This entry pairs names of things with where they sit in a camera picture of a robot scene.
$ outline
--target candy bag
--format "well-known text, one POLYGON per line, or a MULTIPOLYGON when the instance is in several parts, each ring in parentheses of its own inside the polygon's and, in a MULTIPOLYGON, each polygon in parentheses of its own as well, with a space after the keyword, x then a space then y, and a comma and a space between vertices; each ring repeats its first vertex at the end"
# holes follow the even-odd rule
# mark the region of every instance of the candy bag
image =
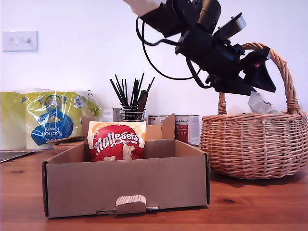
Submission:
POLYGON ((146 122, 89 123, 88 143, 92 161, 141 159, 146 122))

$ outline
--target table surface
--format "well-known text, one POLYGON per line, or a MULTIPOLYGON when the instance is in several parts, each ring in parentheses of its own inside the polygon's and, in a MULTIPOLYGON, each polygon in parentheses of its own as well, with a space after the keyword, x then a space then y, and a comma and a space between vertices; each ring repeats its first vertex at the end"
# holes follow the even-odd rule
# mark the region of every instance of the table surface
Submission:
POLYGON ((209 209, 47 219, 41 164, 56 153, 43 151, 0 165, 1 230, 308 230, 308 167, 293 176, 274 180, 239 180, 211 173, 209 209))

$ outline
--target basket handle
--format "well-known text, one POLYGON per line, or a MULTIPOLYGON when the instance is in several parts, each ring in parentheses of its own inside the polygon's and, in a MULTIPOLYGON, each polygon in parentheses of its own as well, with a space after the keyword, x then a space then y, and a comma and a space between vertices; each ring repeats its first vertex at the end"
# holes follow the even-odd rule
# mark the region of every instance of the basket handle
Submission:
MULTIPOLYGON (((262 43, 251 42, 242 45, 244 50, 257 50, 265 47, 262 43)), ((277 54, 273 49, 270 50, 270 58, 277 65, 280 74, 282 76, 285 88, 285 96, 287 98, 287 108, 289 114, 297 114, 300 111, 298 100, 296 98, 296 90, 293 85, 292 75, 288 68, 288 63, 277 54)), ((227 114, 226 109, 226 95, 225 93, 219 93, 218 114, 227 114)))

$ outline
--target tin can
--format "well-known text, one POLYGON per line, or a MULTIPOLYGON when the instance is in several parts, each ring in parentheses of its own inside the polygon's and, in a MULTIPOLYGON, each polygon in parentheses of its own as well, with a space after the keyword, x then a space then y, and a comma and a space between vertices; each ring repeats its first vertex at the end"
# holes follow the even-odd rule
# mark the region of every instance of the tin can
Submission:
POLYGON ((149 115, 147 118, 148 125, 162 125, 164 120, 167 118, 167 115, 149 115))
POLYGON ((199 146, 199 115, 176 115, 175 139, 193 146, 199 146))

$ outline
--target red label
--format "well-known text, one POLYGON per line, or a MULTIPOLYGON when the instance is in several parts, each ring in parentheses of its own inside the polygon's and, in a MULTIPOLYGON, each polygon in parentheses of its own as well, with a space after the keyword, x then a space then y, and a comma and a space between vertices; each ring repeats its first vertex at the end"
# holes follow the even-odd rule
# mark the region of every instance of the red label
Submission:
POLYGON ((175 125, 175 139, 188 143, 188 125, 175 125))
POLYGON ((111 156, 115 156, 115 160, 140 159, 143 150, 139 147, 138 135, 126 125, 111 125, 98 130, 93 147, 90 150, 92 161, 103 161, 111 156))

